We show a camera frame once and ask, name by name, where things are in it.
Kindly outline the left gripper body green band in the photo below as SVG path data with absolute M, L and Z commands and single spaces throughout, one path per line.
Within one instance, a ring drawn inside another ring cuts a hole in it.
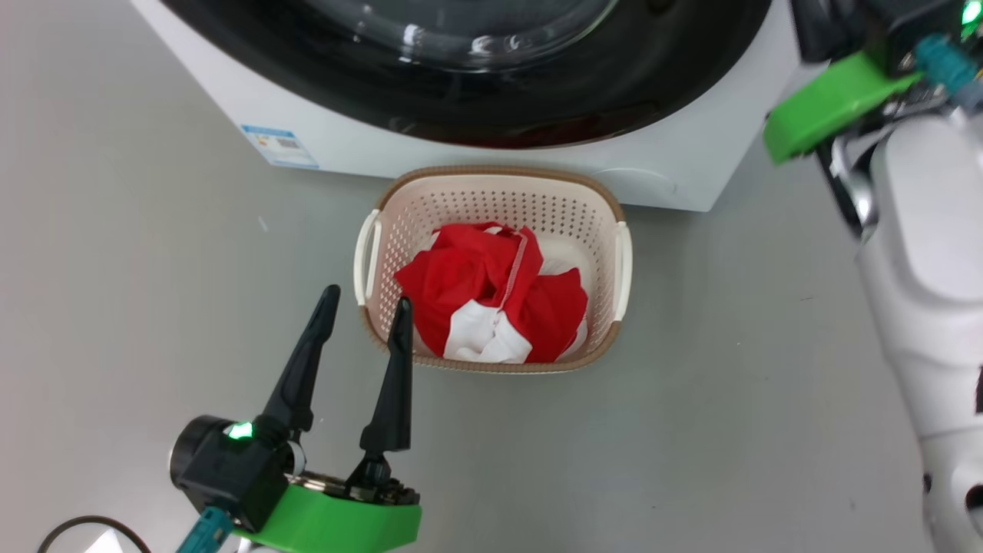
M 263 528 L 237 526 L 237 538 L 278 552 L 386 552 L 418 538 L 420 494 L 391 475 L 383 454 L 365 454 L 347 478 L 303 472 L 286 481 Z

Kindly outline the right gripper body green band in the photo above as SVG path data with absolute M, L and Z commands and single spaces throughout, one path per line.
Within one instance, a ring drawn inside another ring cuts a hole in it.
M 921 78 L 918 72 L 889 77 L 863 51 L 833 62 L 770 112 L 763 130 L 766 152 L 775 165 L 813 153 Z

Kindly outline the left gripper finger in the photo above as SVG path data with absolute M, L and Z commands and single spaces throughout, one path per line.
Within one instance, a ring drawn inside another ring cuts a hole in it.
M 340 286 L 328 286 L 317 301 L 266 406 L 257 416 L 257 435 L 261 439 L 280 443 L 312 430 L 312 401 L 320 357 L 324 343 L 333 334 L 340 295 Z
M 371 422 L 362 431 L 359 447 L 367 455 L 407 451 L 412 441 L 413 416 L 413 305 L 400 298 L 387 347 L 389 364 Z

